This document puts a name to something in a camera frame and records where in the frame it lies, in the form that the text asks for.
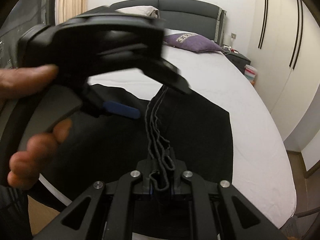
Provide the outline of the person's left hand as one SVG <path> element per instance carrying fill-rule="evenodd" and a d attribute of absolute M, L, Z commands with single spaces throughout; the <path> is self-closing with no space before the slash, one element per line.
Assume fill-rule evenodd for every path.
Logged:
<path fill-rule="evenodd" d="M 68 135 L 71 121 L 62 121 L 54 126 L 52 133 L 34 135 L 24 151 L 18 150 L 40 103 L 42 90 L 56 74 L 54 65 L 1 69 L 1 104 L 10 107 L 1 132 L 1 185 L 4 187 L 28 189 L 34 185 L 41 169 Z"/>

